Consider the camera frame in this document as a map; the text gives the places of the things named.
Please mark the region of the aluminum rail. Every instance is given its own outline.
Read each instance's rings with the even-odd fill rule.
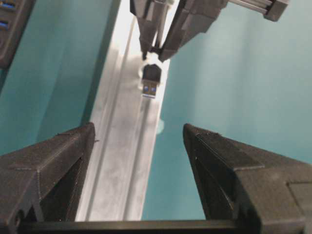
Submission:
[[[155,99],[142,96],[137,20],[122,0],[90,121],[96,128],[76,221],[140,220],[169,61]]]
[[[265,15],[272,5],[271,0],[229,0],[230,2],[260,12]]]

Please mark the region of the blue usb port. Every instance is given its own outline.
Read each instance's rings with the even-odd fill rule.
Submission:
[[[0,20],[0,28],[9,29],[9,23],[7,21]]]
[[[13,10],[15,8],[14,3],[6,2],[6,1],[0,1],[0,6],[3,8],[11,9],[11,10]]]

